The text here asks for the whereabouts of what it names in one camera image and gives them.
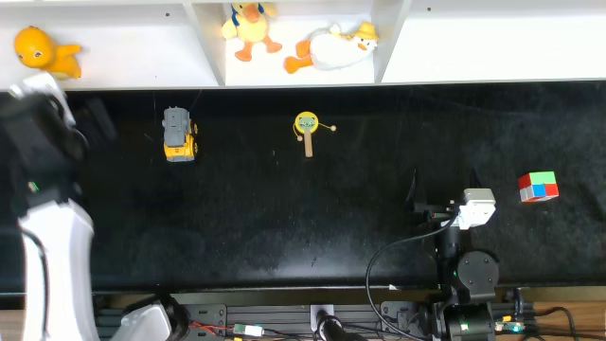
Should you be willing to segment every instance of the blue square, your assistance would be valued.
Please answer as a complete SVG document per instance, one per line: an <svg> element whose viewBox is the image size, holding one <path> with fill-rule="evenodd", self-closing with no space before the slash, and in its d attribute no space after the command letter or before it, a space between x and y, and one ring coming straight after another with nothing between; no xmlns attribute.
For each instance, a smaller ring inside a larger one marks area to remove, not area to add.
<svg viewBox="0 0 606 341"><path fill-rule="evenodd" d="M535 197L544 197L547 195L545 185L532 185L532 191L534 192Z"/></svg>

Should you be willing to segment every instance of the white duck plush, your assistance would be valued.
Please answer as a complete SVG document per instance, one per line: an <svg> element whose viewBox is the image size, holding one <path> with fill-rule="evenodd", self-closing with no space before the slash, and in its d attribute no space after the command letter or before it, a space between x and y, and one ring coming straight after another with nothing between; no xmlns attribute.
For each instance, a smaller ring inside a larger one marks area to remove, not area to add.
<svg viewBox="0 0 606 341"><path fill-rule="evenodd" d="M315 66L319 70L335 70L354 65L370 56L377 48L379 37L375 27L367 22L352 35L341 33L338 25L318 29L310 39L296 45L296 57L288 57L284 68L290 74L301 67Z"/></svg>

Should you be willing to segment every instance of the toy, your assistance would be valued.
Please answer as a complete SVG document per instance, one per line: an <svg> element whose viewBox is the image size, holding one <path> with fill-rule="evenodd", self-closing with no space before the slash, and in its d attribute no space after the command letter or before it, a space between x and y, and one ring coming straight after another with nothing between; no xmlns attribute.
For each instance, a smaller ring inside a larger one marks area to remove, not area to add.
<svg viewBox="0 0 606 341"><path fill-rule="evenodd" d="M78 79L82 74L74 58L82 48L79 45L56 45L37 27L28 27L19 32L14 45L19 61L27 67L47 71L58 80Z"/></svg>
<svg viewBox="0 0 606 341"><path fill-rule="evenodd" d="M170 108L164 111L164 154L169 162L193 161L198 154L198 125L189 119L189 111Z"/></svg>
<svg viewBox="0 0 606 341"><path fill-rule="evenodd" d="M315 133L316 130L318 130L319 126L329 128L333 132L337 130L337 127L334 125L328 126L326 124L320 123L318 117L311 112L303 112L294 118L294 135L296 136L297 141L302 141L303 139L305 139L305 156L307 157L313 156L312 134Z"/></svg>
<svg viewBox="0 0 606 341"><path fill-rule="evenodd" d="M232 15L223 24L221 33L225 39L238 36L244 42L244 48L236 52L236 58L243 62L253 59L253 45L263 42L267 45L268 53L276 53L282 49L282 45L273 42L269 38L269 23L265 13L270 17L277 15L276 7L268 3L233 3L231 5Z"/></svg>
<svg viewBox="0 0 606 341"><path fill-rule="evenodd" d="M553 171L528 173L518 180L518 185L523 203L547 201L560 195Z"/></svg>
<svg viewBox="0 0 606 341"><path fill-rule="evenodd" d="M316 30L309 40L299 42L296 55L300 59L288 57L284 68L293 74L301 67L311 65L319 70L351 66L370 56L378 41L375 27L370 23L363 22L353 36L342 34L341 28L335 24L330 30Z"/></svg>

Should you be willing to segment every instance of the yellow hat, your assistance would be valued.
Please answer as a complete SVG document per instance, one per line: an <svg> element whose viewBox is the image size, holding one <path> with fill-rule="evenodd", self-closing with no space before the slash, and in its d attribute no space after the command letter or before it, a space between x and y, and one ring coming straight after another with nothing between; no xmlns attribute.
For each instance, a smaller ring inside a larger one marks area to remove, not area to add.
<svg viewBox="0 0 606 341"><path fill-rule="evenodd" d="M353 33L353 35L362 39L379 40L379 36L377 35L377 33L375 33L374 25L368 22L363 22L360 25L360 29L358 29L357 32Z"/></svg>

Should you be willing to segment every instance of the toy vehicle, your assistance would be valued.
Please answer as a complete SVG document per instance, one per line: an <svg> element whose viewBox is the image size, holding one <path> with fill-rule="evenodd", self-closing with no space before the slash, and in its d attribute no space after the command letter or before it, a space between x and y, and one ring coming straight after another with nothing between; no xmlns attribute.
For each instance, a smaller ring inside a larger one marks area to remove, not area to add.
<svg viewBox="0 0 606 341"><path fill-rule="evenodd" d="M195 136L198 126L189 119L189 111L170 108L164 111L164 154L169 162L193 161L198 154Z"/></svg>

